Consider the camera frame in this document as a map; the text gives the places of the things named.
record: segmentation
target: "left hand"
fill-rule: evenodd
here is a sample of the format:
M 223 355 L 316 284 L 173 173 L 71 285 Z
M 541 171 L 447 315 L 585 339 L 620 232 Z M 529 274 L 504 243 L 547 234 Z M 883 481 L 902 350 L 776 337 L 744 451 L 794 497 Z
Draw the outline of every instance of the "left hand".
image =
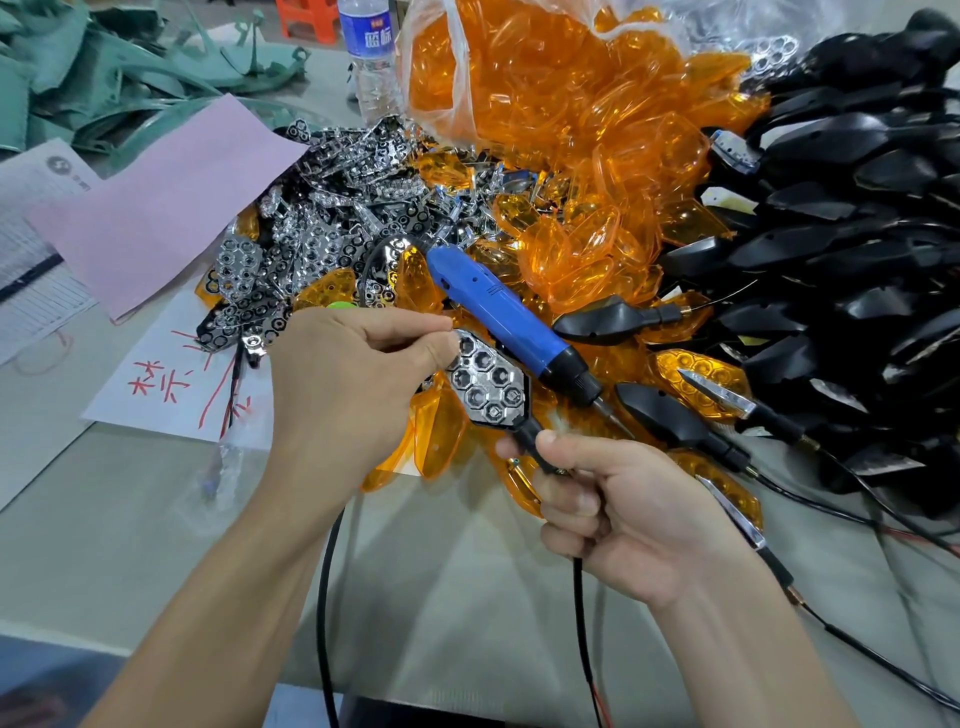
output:
M 400 308 L 306 308 L 270 349 L 271 460 L 346 500 L 399 445 L 410 398 L 459 352 L 446 316 Z

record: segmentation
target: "blue label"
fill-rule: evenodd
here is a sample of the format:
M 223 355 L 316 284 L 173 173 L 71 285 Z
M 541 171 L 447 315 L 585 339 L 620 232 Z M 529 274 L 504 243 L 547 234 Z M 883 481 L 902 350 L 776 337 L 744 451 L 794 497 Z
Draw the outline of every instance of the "blue label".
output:
M 344 15 L 340 13 L 347 52 L 355 58 L 376 59 L 394 52 L 394 28 L 390 11 L 376 15 Z

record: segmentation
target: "hand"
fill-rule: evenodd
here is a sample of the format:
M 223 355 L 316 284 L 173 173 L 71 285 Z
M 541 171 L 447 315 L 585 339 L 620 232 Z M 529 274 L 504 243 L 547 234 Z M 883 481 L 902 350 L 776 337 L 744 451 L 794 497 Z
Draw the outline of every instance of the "hand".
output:
M 496 451 L 520 455 L 509 438 Z M 655 448 L 544 430 L 537 451 L 573 473 L 534 476 L 543 544 L 652 610 L 731 561 L 755 559 L 710 492 Z
M 400 308 L 295 313 L 270 349 L 272 460 L 292 458 L 313 484 L 336 466 L 346 500 L 399 445 L 423 380 L 457 355 L 450 328 L 445 316 Z

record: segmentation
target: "blue electric screwdriver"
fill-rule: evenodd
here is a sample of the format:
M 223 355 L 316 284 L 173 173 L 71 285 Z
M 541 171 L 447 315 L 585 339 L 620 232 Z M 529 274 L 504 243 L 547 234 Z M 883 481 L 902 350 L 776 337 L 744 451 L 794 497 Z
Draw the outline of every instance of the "blue electric screwdriver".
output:
M 627 436 L 634 434 L 600 397 L 603 384 L 590 373 L 584 358 L 528 309 L 517 295 L 460 248 L 446 242 L 450 221 L 415 245 L 426 256 L 433 280 L 446 295 L 483 324 L 514 358 L 554 392 L 578 407 L 595 407 Z

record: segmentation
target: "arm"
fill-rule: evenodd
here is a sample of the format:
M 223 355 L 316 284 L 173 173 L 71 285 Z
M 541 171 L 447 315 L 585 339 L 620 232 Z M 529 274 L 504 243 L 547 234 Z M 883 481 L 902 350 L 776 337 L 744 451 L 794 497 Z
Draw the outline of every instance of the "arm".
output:
M 260 489 L 284 478 L 282 470 L 267 472 Z M 317 530 L 297 533 L 285 526 L 286 509 L 276 498 L 252 500 L 163 610 L 84 726 L 262 725 L 322 534 L 340 504 L 319 508 Z
M 291 319 L 271 351 L 274 444 L 263 479 L 84 728 L 263 724 L 326 533 L 399 443 L 411 395 L 456 355 L 449 329 L 443 316 L 400 309 Z
M 748 548 L 653 612 L 708 728 L 855 728 L 796 612 Z
M 501 441 L 498 452 L 516 455 Z M 639 443 L 544 431 L 550 550 L 645 602 L 707 728 L 856 728 L 773 574 L 700 483 Z

